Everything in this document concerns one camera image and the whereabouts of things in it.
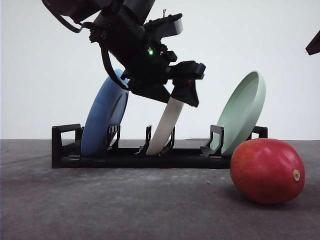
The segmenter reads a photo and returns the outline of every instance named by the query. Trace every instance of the green led light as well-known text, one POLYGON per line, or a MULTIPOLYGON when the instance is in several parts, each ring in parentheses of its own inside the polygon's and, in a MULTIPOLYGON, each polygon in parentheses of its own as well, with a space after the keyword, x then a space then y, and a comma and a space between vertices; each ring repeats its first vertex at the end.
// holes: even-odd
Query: green led light
POLYGON ((152 56, 154 54, 154 50, 151 47, 149 47, 148 53, 150 56, 152 56))

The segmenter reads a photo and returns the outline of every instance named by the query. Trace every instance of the plate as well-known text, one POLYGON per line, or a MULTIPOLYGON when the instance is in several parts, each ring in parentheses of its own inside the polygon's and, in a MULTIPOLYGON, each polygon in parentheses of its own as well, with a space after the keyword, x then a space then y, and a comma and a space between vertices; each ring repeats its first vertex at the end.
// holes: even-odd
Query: plate
MULTIPOLYGON (((115 70, 120 78, 123 71, 115 70)), ((129 92, 119 87, 108 77, 102 84, 85 122, 81 140, 81 154, 89 156, 97 153, 104 142, 109 126, 121 123, 125 114, 129 92)))
POLYGON ((146 155, 157 155, 162 151, 178 121, 183 106, 183 102, 170 97, 153 138, 150 141, 146 155))
MULTIPOLYGON (((236 147, 248 139, 265 98, 266 83, 258 71, 249 73, 234 90, 217 123, 217 126, 224 127, 223 156, 231 156, 236 147)), ((215 133, 210 147, 216 149, 218 145, 219 135, 215 133)))

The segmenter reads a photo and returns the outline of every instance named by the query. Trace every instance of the white backdrop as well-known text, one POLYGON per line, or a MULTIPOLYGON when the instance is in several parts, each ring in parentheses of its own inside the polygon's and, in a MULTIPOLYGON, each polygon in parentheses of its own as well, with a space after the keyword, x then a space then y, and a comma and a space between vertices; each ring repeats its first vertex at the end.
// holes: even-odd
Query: white backdrop
MULTIPOLYGON (((320 53, 305 51, 320 29, 320 0, 156 0, 148 20, 163 9, 183 13, 184 27, 163 43, 178 61, 207 67, 197 81, 200 105, 185 105, 178 139, 207 138, 238 83, 258 70, 267 85, 258 125, 271 138, 320 140, 320 53)), ((1 1, 1 139, 50 139, 54 125, 85 124, 106 79, 88 36, 63 27, 40 0, 1 1)), ((121 138, 143 139, 164 108, 131 94, 121 138)))

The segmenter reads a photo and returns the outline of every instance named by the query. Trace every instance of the light green plate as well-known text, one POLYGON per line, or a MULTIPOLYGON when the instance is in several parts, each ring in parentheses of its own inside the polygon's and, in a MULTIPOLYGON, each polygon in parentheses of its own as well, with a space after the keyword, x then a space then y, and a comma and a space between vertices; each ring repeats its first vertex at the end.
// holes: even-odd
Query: light green plate
MULTIPOLYGON (((224 127, 223 156, 231 156, 236 147, 248 139, 261 114, 266 98, 266 83, 262 75, 249 73, 234 90, 225 105, 217 126, 224 127)), ((219 135, 213 135, 210 145, 216 149, 219 135)))

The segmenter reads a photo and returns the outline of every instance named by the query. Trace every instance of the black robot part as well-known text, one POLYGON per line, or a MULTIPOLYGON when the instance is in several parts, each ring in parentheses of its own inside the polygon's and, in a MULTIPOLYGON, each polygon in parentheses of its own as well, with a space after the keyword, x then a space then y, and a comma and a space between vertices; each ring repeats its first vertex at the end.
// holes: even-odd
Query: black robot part
POLYGON ((48 10, 68 29, 79 33, 90 29, 90 41, 99 43, 103 65, 111 79, 136 95, 167 103, 170 94, 164 87, 169 79, 175 86, 171 97, 197 107, 195 80, 202 79, 205 66, 195 61, 177 65, 173 51, 161 43, 162 38, 182 32, 182 14, 149 21, 146 18, 155 0, 42 0, 48 10), (94 22, 84 22, 100 11, 94 22), (80 28, 62 16, 70 17, 80 28), (117 77, 109 52, 125 67, 128 86, 117 77))
POLYGON ((305 48, 309 55, 320 53, 320 31, 305 48))

